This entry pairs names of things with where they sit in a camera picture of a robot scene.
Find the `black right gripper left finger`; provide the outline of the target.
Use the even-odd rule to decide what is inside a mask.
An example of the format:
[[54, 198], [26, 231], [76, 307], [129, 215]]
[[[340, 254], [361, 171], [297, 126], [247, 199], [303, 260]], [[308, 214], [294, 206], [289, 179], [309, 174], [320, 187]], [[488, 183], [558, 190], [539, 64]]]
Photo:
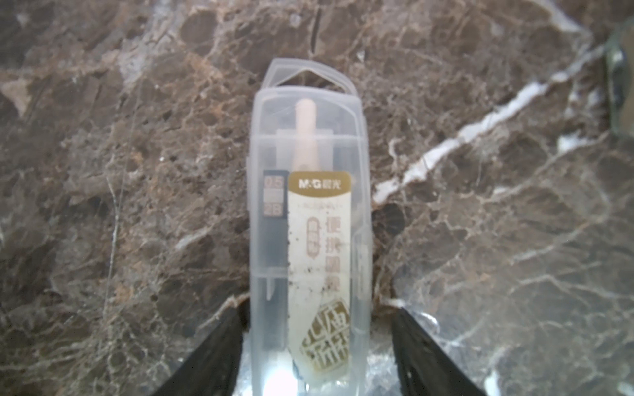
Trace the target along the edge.
[[229, 308], [220, 323], [154, 396], [231, 395], [237, 383], [250, 301]]

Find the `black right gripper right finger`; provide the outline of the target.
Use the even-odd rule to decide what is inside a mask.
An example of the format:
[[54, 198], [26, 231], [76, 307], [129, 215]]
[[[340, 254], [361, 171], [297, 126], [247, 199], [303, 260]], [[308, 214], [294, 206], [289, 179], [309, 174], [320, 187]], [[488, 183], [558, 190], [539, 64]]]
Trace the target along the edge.
[[391, 322], [401, 393], [420, 396], [484, 396], [404, 308]]

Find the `clear compass case back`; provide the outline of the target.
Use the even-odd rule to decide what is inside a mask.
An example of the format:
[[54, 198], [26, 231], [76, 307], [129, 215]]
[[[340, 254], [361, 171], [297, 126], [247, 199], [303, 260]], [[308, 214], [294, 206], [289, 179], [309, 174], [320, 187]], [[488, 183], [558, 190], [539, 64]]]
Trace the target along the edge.
[[350, 79], [274, 59], [254, 99], [247, 180], [253, 394], [363, 394], [371, 186]]

